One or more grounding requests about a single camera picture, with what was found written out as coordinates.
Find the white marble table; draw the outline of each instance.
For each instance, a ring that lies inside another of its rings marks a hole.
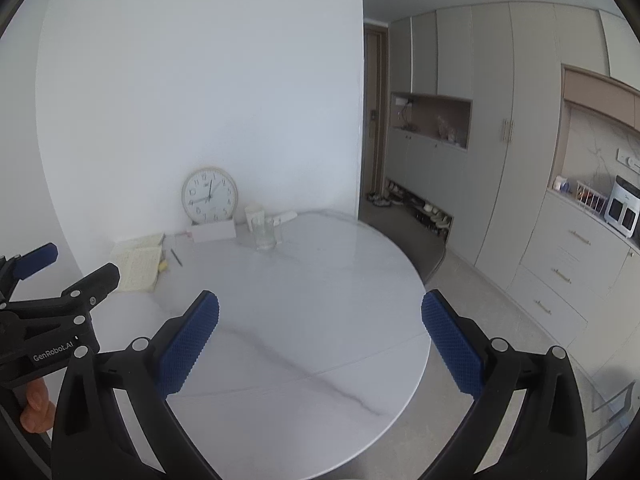
[[[167,237],[170,268],[154,293],[112,294],[94,310],[109,351],[152,336],[201,290],[217,295],[220,322],[167,400],[225,480],[312,478],[355,457],[402,413],[429,355],[424,287],[391,241],[331,213],[280,230],[266,252],[245,226],[236,240]],[[118,402],[141,457],[158,466],[122,392]]]

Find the glass cup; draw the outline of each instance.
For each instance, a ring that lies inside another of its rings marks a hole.
[[[273,230],[273,218],[251,218],[255,246],[260,250],[273,249],[276,246],[276,235]]]

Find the gold handle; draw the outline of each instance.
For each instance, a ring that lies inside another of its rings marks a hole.
[[[578,238],[578,240],[580,240],[581,242],[587,244],[587,245],[591,245],[591,242],[587,240],[587,238],[585,238],[584,236],[580,236],[577,232],[575,231],[569,231],[573,236],[575,236],[576,238]]]
[[[547,314],[551,316],[551,311],[542,303],[540,303],[538,300],[536,300],[536,305],[539,306],[542,310],[544,310]]]
[[[571,283],[571,280],[566,277],[562,272],[560,272],[558,269],[551,269],[553,272],[555,272],[558,276],[560,276],[563,280],[565,280],[567,283]]]

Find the marble backsplash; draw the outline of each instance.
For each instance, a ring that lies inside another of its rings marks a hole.
[[[607,196],[616,175],[640,187],[640,174],[617,161],[618,149],[633,153],[640,160],[640,133],[595,113],[571,108],[566,156],[561,174],[572,190],[581,180]]]

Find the clock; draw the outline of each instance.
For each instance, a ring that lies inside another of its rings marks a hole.
[[[238,205],[238,188],[226,171],[201,168],[184,182],[182,205],[196,224],[229,220]]]

